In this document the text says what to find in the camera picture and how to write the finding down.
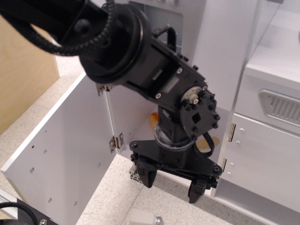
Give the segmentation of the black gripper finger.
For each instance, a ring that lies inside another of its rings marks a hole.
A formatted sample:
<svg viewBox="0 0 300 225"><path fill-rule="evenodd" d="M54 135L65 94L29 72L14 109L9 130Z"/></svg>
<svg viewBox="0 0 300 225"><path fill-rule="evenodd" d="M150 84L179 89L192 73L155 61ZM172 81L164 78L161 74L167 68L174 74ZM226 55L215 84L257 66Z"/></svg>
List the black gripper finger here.
<svg viewBox="0 0 300 225"><path fill-rule="evenodd" d="M157 168L137 162L137 172L143 185L151 188L157 175Z"/></svg>
<svg viewBox="0 0 300 225"><path fill-rule="evenodd" d="M191 181L188 191L189 203L196 203L198 199L204 195L206 186L207 182L204 180Z"/></svg>

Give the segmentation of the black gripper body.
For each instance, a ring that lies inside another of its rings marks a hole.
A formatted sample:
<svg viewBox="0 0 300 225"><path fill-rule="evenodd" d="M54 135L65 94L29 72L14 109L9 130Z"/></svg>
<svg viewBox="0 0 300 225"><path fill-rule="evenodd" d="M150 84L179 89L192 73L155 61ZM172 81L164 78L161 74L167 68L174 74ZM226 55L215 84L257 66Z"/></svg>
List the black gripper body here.
<svg viewBox="0 0 300 225"><path fill-rule="evenodd" d="M217 179L222 174L220 166L196 153L195 143L182 150L165 149L155 140L132 141L129 147L136 167L137 162L141 162L187 180L204 180L206 189L216 188Z"/></svg>

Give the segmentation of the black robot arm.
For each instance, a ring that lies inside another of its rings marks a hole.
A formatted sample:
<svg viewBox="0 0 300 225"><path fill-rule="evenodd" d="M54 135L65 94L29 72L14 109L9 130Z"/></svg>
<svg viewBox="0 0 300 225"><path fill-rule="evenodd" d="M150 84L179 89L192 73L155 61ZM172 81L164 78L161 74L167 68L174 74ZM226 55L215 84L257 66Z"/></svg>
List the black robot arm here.
<svg viewBox="0 0 300 225"><path fill-rule="evenodd" d="M36 47L78 56L92 81L123 85L158 105L154 140L129 145L146 187L159 170L191 181L190 203L217 186L222 168L210 159L209 135L220 119L217 103L198 68L176 51L173 27L153 30L144 12L113 0L103 7L89 0L3 0L0 13Z"/></svg>

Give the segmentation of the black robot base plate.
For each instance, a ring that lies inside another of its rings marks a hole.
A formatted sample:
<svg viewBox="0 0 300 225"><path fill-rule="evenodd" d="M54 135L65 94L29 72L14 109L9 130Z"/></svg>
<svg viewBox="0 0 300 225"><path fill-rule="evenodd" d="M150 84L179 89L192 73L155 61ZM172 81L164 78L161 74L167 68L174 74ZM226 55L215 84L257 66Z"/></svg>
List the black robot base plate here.
<svg viewBox="0 0 300 225"><path fill-rule="evenodd" d="M17 202L1 202L0 208L17 208L17 219L1 218L1 225L58 225L47 215L19 200Z"/></svg>

